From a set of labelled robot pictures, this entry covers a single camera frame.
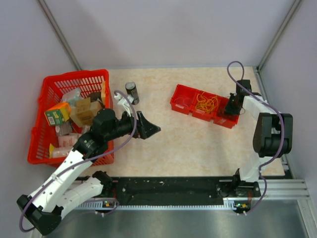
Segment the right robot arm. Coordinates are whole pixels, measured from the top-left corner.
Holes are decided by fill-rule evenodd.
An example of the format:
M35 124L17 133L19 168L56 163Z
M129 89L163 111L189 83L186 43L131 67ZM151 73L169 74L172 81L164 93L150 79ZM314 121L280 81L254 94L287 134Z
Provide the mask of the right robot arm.
M292 149L293 117L269 105L258 93L253 93L250 80L236 81L236 92L231 93L224 108L226 116L237 116L241 109L257 120L253 136L253 154L249 162L238 169L224 194L243 196L254 186L267 165Z

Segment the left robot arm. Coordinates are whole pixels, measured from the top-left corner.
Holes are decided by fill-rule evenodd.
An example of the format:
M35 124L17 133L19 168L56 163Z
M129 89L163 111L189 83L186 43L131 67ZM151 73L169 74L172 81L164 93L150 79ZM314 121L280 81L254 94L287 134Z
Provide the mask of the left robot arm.
M111 152L108 143L128 135L132 138L147 139L161 131L149 122L141 111L136 117L127 112L117 119L112 109L102 109L93 119L88 132L82 134L69 154L51 176L30 195L21 195L17 205L22 215L41 235L52 233L65 216L80 204L95 196L108 196L112 192L110 177L102 171L96 172L86 182L69 189L79 175L93 165L97 159Z

